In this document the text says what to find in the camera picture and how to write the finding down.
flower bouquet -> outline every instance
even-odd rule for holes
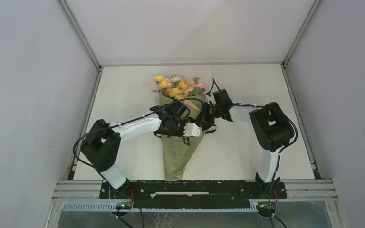
[[[174,99],[196,98],[205,102],[205,85],[198,82],[195,77],[193,82],[187,77],[172,75],[171,78],[164,78],[162,75],[155,75],[159,93],[159,105],[165,105]],[[183,103],[190,110],[182,114],[182,118],[191,117],[196,119],[201,112],[202,103],[198,100],[184,100]],[[185,166],[192,157],[194,151],[202,140],[200,137],[168,137],[162,135],[164,174],[166,181],[180,181],[183,178]]]

metal frame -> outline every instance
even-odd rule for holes
[[[72,13],[66,0],[57,0],[59,6],[63,10],[66,18],[68,19],[73,31],[78,37],[81,45],[86,50],[93,64],[98,70],[97,78],[92,88],[92,93],[90,96],[89,103],[84,115],[84,121],[80,127],[79,135],[86,131],[88,118],[93,107],[93,102],[98,90],[98,84],[100,82],[100,77],[102,73],[102,66],[99,64],[91,46],[89,45],[81,27],[79,26],[75,16]],[[173,64],[139,64],[139,65],[105,65],[112,67],[121,66],[154,66],[154,65],[207,65],[207,64],[276,64],[280,63],[283,75],[285,77],[289,94],[295,108],[296,116],[300,125],[300,130],[303,133],[304,143],[306,144],[307,152],[310,157],[310,161],[317,162],[315,160],[315,155],[312,150],[312,145],[310,143],[309,137],[307,135],[305,124],[303,123],[301,110],[298,106],[296,93],[293,90],[289,74],[287,72],[287,64],[290,61],[293,53],[296,51],[305,31],[307,30],[312,18],[314,17],[318,7],[320,6],[322,0],[315,0],[312,7],[310,8],[303,24],[298,31],[295,40],[293,41],[284,61],[280,62],[226,62],[226,63],[173,63]],[[329,219],[332,227],[334,228],[347,228],[346,220],[344,218],[343,212],[340,208],[338,197],[335,192],[334,185],[331,180],[282,180],[285,183],[287,189],[287,199],[279,199],[280,201],[323,201],[325,202],[326,209],[329,215]],[[101,181],[99,180],[72,180],[72,181],[58,181],[56,188],[54,190],[53,197],[51,199],[51,204],[46,216],[44,227],[46,228],[56,228],[59,223],[59,217],[62,211],[109,211],[114,209],[114,205],[108,199],[100,199],[99,193],[101,191]],[[118,200],[118,202],[128,202],[129,200]],[[254,212],[254,205],[257,202],[265,202],[267,199],[254,199],[249,200],[249,208],[247,209],[227,209],[226,211],[231,212]],[[143,211],[155,212],[152,209],[143,209]],[[188,211],[187,209],[173,210],[173,212]],[[195,210],[197,212],[212,212],[213,210]]]

robotic arm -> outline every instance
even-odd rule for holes
[[[241,106],[233,103],[224,89],[214,92],[213,96],[215,104],[205,103],[197,120],[180,118],[187,107],[178,100],[161,107],[154,106],[146,114],[123,123],[97,120],[83,140],[81,151],[97,172],[113,188],[118,189],[127,181],[115,163],[121,142],[147,132],[198,137],[202,134],[202,129],[207,130],[214,124],[215,118],[247,122],[252,123],[257,140],[264,149],[256,180],[264,185],[270,183],[278,162],[279,154],[276,150],[287,145],[294,135],[294,130],[279,105],[272,102],[262,107]]]

white wall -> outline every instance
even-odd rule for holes
[[[0,227],[42,227],[96,70],[54,0],[0,0]]]
[[[288,69],[323,174],[365,227],[365,1],[324,1]]]
[[[101,64],[282,61],[313,0],[68,0]]]

yellow rose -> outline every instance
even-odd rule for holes
[[[155,82],[161,82],[161,81],[163,81],[163,80],[164,80],[164,77],[163,77],[162,75],[155,75],[155,76],[153,77],[153,80],[154,80]]]
[[[178,100],[185,99],[185,98],[187,98],[187,96],[185,96],[185,95],[177,95],[174,97],[174,99],[178,99]]]
[[[184,90],[184,89],[188,88],[187,84],[186,84],[184,81],[181,81],[178,85],[180,86],[180,88],[181,88],[182,90]]]
[[[172,88],[169,92],[169,97],[175,97],[177,95],[182,95],[183,91],[180,88]]]
[[[167,82],[166,80],[163,80],[159,83],[159,88],[161,89],[166,89],[166,88],[170,88],[171,87],[171,83]]]

